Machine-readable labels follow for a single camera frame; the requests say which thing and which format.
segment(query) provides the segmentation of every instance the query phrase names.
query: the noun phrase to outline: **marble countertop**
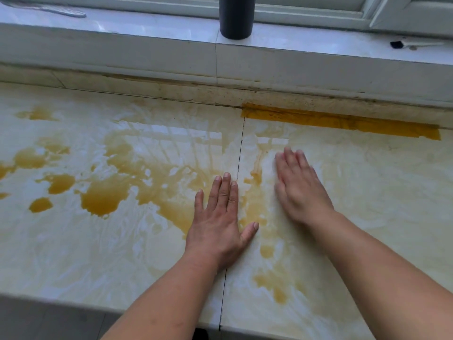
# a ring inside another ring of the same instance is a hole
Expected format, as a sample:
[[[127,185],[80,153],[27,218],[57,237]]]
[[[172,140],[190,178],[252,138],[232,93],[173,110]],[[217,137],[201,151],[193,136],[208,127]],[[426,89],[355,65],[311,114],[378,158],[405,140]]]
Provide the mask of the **marble countertop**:
[[[202,326],[372,339],[324,254],[275,200],[302,148],[338,211],[453,291],[453,132],[441,141],[244,119],[236,108],[0,84],[0,293],[125,310],[184,251],[199,188],[229,171],[240,225]]]

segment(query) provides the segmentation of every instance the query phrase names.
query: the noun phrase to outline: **window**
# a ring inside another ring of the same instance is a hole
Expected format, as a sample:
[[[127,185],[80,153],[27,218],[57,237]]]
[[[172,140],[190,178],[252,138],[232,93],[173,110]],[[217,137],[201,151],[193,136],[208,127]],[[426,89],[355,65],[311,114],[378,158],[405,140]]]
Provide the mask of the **window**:
[[[218,17],[218,0],[21,0]],[[453,37],[453,0],[256,0],[255,20]]]

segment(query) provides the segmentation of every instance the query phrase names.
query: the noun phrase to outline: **window sill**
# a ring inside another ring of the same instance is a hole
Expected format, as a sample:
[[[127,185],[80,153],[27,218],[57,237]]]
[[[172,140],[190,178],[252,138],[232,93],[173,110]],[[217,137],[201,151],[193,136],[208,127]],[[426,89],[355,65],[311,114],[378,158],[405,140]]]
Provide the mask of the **window sill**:
[[[453,107],[453,41],[394,50],[396,35],[256,23],[230,41],[218,20],[0,4],[0,62],[246,89]]]

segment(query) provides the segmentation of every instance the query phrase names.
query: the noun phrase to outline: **person's left hand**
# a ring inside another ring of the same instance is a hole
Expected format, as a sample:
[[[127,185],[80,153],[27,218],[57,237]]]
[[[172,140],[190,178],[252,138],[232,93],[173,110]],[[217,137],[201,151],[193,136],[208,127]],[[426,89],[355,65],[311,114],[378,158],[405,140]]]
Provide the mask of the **person's left hand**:
[[[203,190],[195,196],[195,215],[186,240],[185,254],[214,260],[218,271],[230,267],[255,236],[259,224],[252,222],[239,233],[237,224],[239,192],[229,173],[217,176],[206,209]]]

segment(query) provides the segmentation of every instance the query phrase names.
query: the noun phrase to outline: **dark tumbler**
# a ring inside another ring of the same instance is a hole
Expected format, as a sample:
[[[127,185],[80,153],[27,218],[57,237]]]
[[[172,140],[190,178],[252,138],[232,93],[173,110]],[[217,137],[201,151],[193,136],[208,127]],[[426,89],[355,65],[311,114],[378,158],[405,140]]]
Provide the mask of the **dark tumbler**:
[[[220,32],[228,39],[245,39],[252,34],[256,0],[219,0]]]

